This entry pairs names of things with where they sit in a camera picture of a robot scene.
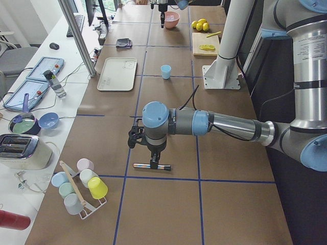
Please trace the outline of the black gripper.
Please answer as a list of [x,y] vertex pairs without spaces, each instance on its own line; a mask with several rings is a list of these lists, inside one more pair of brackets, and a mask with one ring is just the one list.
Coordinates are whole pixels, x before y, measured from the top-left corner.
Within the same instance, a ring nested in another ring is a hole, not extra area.
[[160,153],[166,148],[166,145],[148,145],[147,148],[151,151],[150,168],[158,169]]
[[158,10],[160,12],[160,25],[161,28],[164,28],[165,26],[165,12],[168,10],[168,4],[159,4]]

